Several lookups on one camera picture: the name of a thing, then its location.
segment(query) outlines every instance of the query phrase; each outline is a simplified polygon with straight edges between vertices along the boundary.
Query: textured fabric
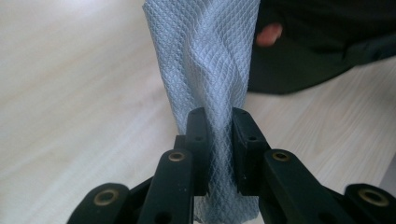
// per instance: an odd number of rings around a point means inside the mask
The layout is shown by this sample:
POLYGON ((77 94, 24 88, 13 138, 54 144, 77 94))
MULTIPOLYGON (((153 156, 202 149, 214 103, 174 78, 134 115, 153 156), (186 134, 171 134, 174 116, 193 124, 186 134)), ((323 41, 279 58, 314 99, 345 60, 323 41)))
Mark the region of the textured fabric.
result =
POLYGON ((232 107, 242 107, 258 0, 148 0, 143 9, 164 86, 185 133, 188 113, 203 106, 211 136, 210 193, 195 198, 204 223, 242 223, 258 215, 258 199, 233 182, 232 107))

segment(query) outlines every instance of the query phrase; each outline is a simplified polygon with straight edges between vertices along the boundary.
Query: wooden floor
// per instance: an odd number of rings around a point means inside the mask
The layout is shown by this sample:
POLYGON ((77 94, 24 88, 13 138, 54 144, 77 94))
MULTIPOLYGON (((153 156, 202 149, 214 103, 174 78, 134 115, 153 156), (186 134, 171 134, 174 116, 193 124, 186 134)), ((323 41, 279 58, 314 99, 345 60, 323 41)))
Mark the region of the wooden floor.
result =
MULTIPOLYGON (((65 223, 92 188, 136 186, 172 147, 143 2, 0 2, 0 223, 65 223)), ((395 68, 249 94, 245 109, 323 185, 379 185, 396 152, 395 68)))

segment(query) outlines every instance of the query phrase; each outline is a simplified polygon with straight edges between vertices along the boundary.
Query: black object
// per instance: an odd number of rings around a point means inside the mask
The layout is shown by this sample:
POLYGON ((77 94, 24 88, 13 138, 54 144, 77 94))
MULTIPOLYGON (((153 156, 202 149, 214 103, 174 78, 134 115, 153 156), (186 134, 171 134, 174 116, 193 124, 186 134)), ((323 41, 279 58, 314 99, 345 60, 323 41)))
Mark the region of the black object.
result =
MULTIPOLYGON (((93 189, 68 224, 192 223, 193 196, 208 189, 209 141, 202 108, 189 114, 186 135, 165 152, 154 177, 128 190, 93 189)), ((396 223, 396 199, 366 184, 345 195, 321 186, 292 153, 271 149, 247 111, 233 109, 235 182, 242 195, 259 196, 265 223, 396 223)))
POLYGON ((273 22, 282 36, 269 48, 254 41, 249 91, 292 93, 396 55, 394 0, 262 1, 255 36, 273 22))

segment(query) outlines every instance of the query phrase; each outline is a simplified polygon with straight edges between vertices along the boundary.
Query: metal ring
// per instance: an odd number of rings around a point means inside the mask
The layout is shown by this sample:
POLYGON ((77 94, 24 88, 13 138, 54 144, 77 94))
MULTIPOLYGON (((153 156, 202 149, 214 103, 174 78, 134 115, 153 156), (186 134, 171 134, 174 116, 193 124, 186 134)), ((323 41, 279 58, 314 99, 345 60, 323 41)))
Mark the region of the metal ring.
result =
POLYGON ((371 204, 379 206, 379 207, 386 207, 389 205, 388 198, 376 190, 360 189, 358 191, 358 194, 367 203, 371 203, 371 204))
POLYGON ((106 206, 114 203, 119 198, 119 192, 115 189, 105 189, 96 194, 93 202, 98 206, 106 206))
POLYGON ((186 157, 181 152, 172 152, 168 156, 169 161, 183 161, 185 158, 186 157))
POLYGON ((289 161, 290 160, 290 156, 284 152, 274 152, 273 158, 277 161, 289 161))

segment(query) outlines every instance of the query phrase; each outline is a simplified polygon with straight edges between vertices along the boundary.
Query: black fabric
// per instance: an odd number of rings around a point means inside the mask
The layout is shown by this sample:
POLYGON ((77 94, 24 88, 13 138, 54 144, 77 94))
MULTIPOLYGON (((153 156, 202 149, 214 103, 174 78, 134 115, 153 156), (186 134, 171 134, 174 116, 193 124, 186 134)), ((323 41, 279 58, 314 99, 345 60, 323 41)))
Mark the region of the black fabric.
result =
POLYGON ((253 45, 249 91, 291 93, 396 54, 396 0, 266 0, 256 34, 279 22, 280 39, 253 45))

